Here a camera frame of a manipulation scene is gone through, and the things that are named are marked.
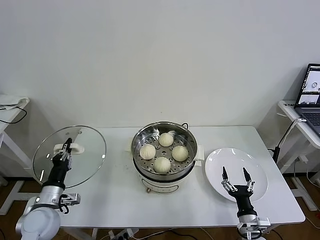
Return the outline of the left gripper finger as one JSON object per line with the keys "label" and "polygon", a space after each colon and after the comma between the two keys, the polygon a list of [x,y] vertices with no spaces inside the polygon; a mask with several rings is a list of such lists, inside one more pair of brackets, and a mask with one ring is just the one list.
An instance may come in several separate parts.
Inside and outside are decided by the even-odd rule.
{"label": "left gripper finger", "polygon": [[56,144],[53,147],[52,161],[65,161],[67,157],[67,144]]}
{"label": "left gripper finger", "polygon": [[68,138],[67,141],[66,141],[66,152],[67,152],[67,168],[68,170],[71,170],[72,167],[71,167],[71,164],[72,164],[72,156],[71,156],[71,151],[72,151],[72,148],[71,148],[71,144],[72,144],[72,138]]}

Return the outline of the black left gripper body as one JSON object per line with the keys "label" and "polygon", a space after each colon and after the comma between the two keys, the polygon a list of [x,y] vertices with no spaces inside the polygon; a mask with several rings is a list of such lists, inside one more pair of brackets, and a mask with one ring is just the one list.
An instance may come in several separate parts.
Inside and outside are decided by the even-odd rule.
{"label": "black left gripper body", "polygon": [[65,178],[67,172],[69,171],[69,162],[67,160],[57,160],[53,161],[53,167],[50,171],[47,185],[48,186],[56,186],[56,187],[65,187]]}

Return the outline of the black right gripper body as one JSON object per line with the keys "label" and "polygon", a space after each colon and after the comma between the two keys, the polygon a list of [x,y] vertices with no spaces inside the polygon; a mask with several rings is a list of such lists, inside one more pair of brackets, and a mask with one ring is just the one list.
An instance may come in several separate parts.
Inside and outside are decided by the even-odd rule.
{"label": "black right gripper body", "polygon": [[235,198],[238,212],[237,217],[244,215],[257,215],[257,212],[254,210],[254,207],[251,204],[250,197],[253,195],[253,192],[248,191],[246,185],[235,185],[237,190],[230,190],[229,195]]}

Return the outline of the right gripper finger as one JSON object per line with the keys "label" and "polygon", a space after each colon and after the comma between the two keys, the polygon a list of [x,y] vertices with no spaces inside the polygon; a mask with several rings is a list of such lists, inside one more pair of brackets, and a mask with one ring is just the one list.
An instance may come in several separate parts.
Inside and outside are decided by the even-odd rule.
{"label": "right gripper finger", "polygon": [[221,182],[223,188],[229,193],[229,192],[236,192],[237,188],[230,183],[229,177],[226,171],[226,168],[222,167],[222,182]]}
{"label": "right gripper finger", "polygon": [[249,174],[249,172],[246,170],[245,167],[243,167],[242,169],[243,169],[243,174],[246,181],[247,191],[253,192],[255,181],[252,181],[251,175]]}

